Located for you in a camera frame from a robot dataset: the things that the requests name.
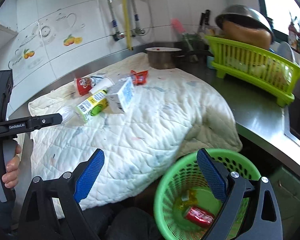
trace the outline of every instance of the stainless steel pot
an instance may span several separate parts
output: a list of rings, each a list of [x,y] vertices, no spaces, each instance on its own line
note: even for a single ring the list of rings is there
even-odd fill
[[[272,42],[274,42],[274,33],[272,32],[267,19],[252,8],[245,5],[231,5],[225,8],[215,19],[216,24],[220,29],[223,29],[223,21],[225,20],[247,28],[265,29],[271,34]]]
[[[148,48],[146,49],[150,66],[155,69],[171,69],[176,67],[178,48]]]

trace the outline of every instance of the window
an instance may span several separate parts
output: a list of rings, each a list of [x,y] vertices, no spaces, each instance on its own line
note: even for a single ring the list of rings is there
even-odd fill
[[[275,35],[278,38],[278,33],[289,34],[288,27],[290,25],[290,14],[298,20],[295,22],[295,27],[299,31],[298,22],[300,22],[300,8],[295,0],[264,0],[266,5],[267,16],[273,19]]]

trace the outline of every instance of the hand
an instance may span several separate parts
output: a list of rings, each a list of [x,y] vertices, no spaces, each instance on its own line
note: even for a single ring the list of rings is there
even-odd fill
[[[21,146],[17,145],[16,154],[19,153],[21,153]],[[7,173],[2,176],[2,181],[6,188],[13,188],[18,184],[19,163],[20,158],[18,156],[14,156],[13,159],[7,163]]]

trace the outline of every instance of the kitchen counter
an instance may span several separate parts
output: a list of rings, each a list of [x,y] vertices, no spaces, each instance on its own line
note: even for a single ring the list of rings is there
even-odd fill
[[[230,106],[240,135],[273,155],[300,177],[300,146],[284,134],[284,113],[271,94],[230,75],[216,77],[203,64],[179,67],[214,87]]]
[[[137,46],[133,51],[120,51],[90,62],[41,90],[14,112],[10,119],[29,116],[29,102],[73,81],[75,77],[86,76],[151,47],[174,47],[174,44],[169,42],[149,43]],[[284,110],[276,104],[274,96],[229,75],[224,80],[219,79],[216,77],[215,70],[210,70],[203,64],[183,63],[180,69],[213,86],[230,106],[237,123],[238,133],[273,155],[300,177],[300,147],[284,135]],[[23,145],[19,184],[15,187],[17,192],[13,212],[15,222],[18,221],[23,200],[32,179],[30,163],[32,148],[33,143],[30,133],[28,133]]]

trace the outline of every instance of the yellow gas hose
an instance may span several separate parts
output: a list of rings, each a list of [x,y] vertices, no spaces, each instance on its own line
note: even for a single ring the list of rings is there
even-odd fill
[[[131,46],[130,22],[129,22],[127,0],[122,1],[122,7],[123,7],[124,21],[125,21],[125,24],[126,24],[127,48],[130,49],[130,50],[133,50],[133,48]]]

